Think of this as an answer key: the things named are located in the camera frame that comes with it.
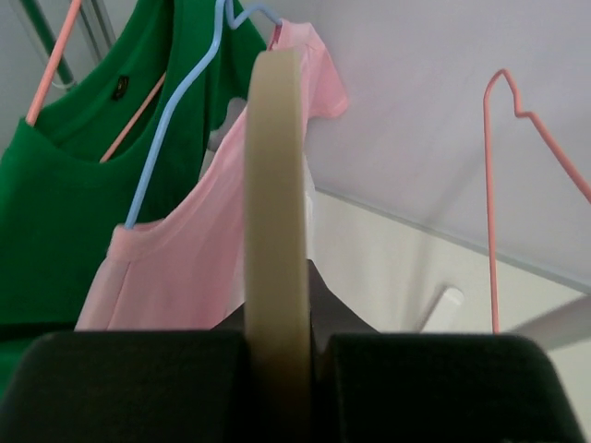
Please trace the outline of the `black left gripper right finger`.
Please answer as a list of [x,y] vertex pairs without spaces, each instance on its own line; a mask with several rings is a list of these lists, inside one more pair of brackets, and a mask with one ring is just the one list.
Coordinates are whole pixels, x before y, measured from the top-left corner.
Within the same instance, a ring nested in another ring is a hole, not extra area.
[[308,298],[315,369],[325,365],[336,341],[380,334],[329,288],[311,259],[308,260]]

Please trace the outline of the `beige wooden hanger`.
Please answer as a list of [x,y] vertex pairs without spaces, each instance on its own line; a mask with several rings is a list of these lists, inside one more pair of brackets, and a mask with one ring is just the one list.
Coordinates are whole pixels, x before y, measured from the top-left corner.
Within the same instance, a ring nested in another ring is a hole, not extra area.
[[310,435],[310,318],[300,61],[260,54],[247,100],[245,333],[270,442]]

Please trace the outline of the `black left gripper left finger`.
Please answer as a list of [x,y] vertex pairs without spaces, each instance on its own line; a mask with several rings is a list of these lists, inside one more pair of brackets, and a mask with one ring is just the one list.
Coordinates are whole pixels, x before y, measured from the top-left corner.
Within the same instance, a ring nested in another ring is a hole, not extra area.
[[213,330],[231,330],[243,333],[245,330],[244,304],[235,309],[228,317],[216,325]]

